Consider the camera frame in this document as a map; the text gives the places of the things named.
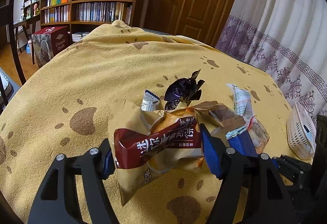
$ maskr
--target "curtain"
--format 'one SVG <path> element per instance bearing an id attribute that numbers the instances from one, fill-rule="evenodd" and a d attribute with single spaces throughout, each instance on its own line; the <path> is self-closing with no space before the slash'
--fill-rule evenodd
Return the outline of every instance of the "curtain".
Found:
<path id="1" fill-rule="evenodd" d="M 270 74 L 315 124 L 327 115 L 325 0 L 235 0 L 216 48 Z"/>

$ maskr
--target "yellow blanket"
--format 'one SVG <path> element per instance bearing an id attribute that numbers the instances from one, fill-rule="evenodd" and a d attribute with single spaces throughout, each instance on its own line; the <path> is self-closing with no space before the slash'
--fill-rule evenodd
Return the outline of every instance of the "yellow blanket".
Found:
<path id="1" fill-rule="evenodd" d="M 191 105 L 217 100 L 233 108 L 225 84 L 245 88 L 270 135 L 265 152 L 294 156 L 286 136 L 291 109 L 268 74 L 213 48 L 115 21 L 96 28 L 38 70 L 0 116 L 0 190 L 13 210 L 27 222 L 36 191 L 56 155 L 82 155 L 107 137 L 115 99 L 141 105 L 145 89 L 163 96 L 172 82 L 198 69 L 198 79 L 205 84 L 201 100 Z M 90 223 L 81 178 L 77 183 L 81 212 Z M 186 224 L 205 222 L 220 181 L 205 163 L 199 174 L 172 170 L 138 190 L 124 207 L 116 175 L 104 185 L 120 223 Z"/>

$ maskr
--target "perforated basket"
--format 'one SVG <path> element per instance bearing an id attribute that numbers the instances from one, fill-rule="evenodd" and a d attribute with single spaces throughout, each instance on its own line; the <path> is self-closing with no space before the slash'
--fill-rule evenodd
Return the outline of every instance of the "perforated basket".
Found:
<path id="1" fill-rule="evenodd" d="M 311 140 L 306 136 L 304 125 L 311 133 Z M 305 108 L 298 102 L 295 102 L 286 122 L 286 129 L 290 149 L 302 160 L 311 158 L 316 150 L 316 128 Z"/>

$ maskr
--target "cardboard box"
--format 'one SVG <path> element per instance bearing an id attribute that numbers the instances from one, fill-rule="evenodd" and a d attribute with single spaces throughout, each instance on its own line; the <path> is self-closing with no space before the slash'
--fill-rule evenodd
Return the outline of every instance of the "cardboard box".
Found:
<path id="1" fill-rule="evenodd" d="M 46 27 L 32 35 L 39 68 L 70 45 L 68 27 Z"/>

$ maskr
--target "screw head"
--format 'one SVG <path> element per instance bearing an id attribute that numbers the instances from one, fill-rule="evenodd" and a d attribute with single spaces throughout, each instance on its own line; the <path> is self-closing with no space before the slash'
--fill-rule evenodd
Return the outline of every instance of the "screw head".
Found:
<path id="1" fill-rule="evenodd" d="M 269 156 L 268 156 L 266 153 L 262 153 L 262 154 L 260 155 L 260 157 L 261 157 L 263 160 L 267 160 L 267 159 L 269 159 Z"/>
<path id="2" fill-rule="evenodd" d="M 234 148 L 232 148 L 232 147 L 227 147 L 226 148 L 226 152 L 227 152 L 227 154 L 234 154 L 235 153 L 235 149 Z"/>
<path id="3" fill-rule="evenodd" d="M 59 154 L 59 155 L 56 156 L 56 160 L 58 160 L 58 161 L 63 160 L 64 157 L 65 157 L 64 154 Z"/>
<path id="4" fill-rule="evenodd" d="M 90 154 L 91 154 L 91 155 L 95 155 L 95 154 L 97 154 L 97 153 L 99 153 L 99 149 L 97 149 L 97 148 L 92 148 L 92 149 L 90 149 Z"/>

